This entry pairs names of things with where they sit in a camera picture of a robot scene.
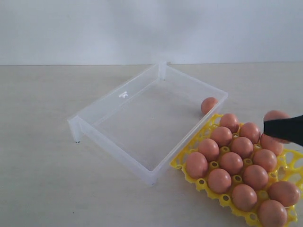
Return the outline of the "yellow plastic egg tray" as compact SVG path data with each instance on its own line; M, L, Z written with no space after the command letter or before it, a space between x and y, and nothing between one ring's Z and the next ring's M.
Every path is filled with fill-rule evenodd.
M303 154L296 150L284 149L282 154L277 157L276 168L268 173L268 183L266 187L263 190L256 191L257 204L251 211L239 210L232 202L232 191L235 186L244 183L242 179L243 172L248 166L253 164L251 158L245 158L241 172L238 175L231 176L232 185L226 193L217 194L213 192L208 187L208 176L194 179L189 176L186 171L187 156L198 151L198 143L210 137L213 130L219 126L219 120L222 116L222 114L214 114L193 139L175 156L170 165L174 169L180 169L185 176L185 180L195 184L197 191L206 191L209 198L217 199L222 207L229 207L233 215L245 218L247 225L260 227L262 224L258 219L257 212L262 202L269 199L267 191L270 185L279 181L289 181L294 183L300 189L300 192L303 191L303 166L298 165L299 161L303 158Z

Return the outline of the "clear plastic bin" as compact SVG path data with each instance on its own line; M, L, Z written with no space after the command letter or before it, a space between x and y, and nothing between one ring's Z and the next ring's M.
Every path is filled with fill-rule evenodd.
M203 114L201 103L208 97L218 103ZM75 142L89 137L153 185L227 98L227 92L163 62L86 106L68 123Z

